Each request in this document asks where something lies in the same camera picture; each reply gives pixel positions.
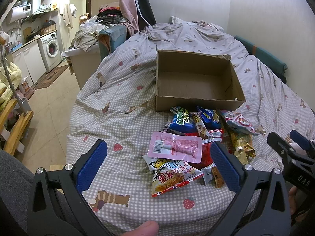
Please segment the person's left hand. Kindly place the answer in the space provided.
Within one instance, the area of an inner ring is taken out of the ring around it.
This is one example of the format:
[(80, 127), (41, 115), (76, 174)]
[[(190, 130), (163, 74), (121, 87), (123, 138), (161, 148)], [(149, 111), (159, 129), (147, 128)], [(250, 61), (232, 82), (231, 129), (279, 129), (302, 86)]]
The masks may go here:
[(157, 222), (149, 220), (136, 229), (123, 233), (122, 236), (157, 236), (159, 226)]

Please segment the person's right hand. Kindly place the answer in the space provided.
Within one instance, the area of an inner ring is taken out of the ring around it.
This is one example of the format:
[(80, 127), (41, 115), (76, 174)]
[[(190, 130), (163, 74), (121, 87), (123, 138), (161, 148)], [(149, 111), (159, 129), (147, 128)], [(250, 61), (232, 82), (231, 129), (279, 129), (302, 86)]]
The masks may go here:
[(296, 186), (292, 186), (288, 192), (288, 200), (290, 207), (290, 214), (298, 216), (303, 216), (304, 214), (300, 211), (296, 212), (297, 203), (301, 204), (305, 199), (305, 194), (303, 191), (299, 190)]

